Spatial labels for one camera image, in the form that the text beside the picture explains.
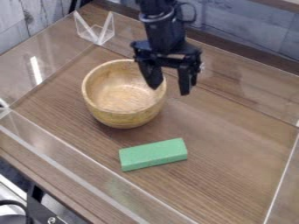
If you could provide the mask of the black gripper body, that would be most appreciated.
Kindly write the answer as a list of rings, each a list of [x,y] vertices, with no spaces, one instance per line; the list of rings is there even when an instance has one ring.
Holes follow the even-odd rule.
[[[142,68],[199,68],[202,50],[186,40],[186,20],[181,18],[181,12],[142,13],[139,19],[147,39],[131,43],[138,65]]]

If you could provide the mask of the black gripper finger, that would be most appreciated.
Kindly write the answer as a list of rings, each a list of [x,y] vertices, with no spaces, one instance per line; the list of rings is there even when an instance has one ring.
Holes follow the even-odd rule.
[[[198,82],[202,65],[181,65],[178,68],[181,94],[189,95]]]
[[[139,60],[139,69],[151,89],[158,89],[165,81],[162,66],[155,60]]]

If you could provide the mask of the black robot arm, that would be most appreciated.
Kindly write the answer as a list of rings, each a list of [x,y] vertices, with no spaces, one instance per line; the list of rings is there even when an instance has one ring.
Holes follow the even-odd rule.
[[[191,93],[202,71],[202,49],[187,42],[186,28],[191,20],[183,19],[178,0],[135,0],[141,6],[139,20],[145,24],[147,39],[131,43],[145,81],[158,89],[165,81],[163,67],[178,70],[182,95]]]

